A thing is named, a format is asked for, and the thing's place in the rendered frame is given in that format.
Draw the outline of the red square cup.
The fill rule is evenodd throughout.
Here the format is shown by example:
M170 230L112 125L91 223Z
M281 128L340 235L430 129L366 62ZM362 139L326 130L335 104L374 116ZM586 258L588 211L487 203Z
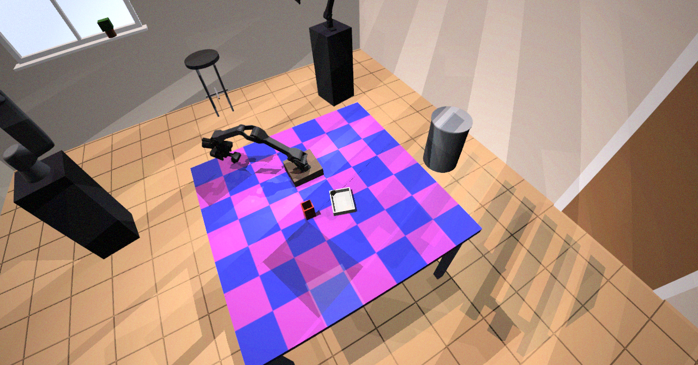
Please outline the red square cup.
M308 199L307 201L300 203L300 206L302 208L306 220L311 220L311 218L316 217L316 211L314 209L314 206L312 205L311 199ZM306 210L307 208L308 210Z

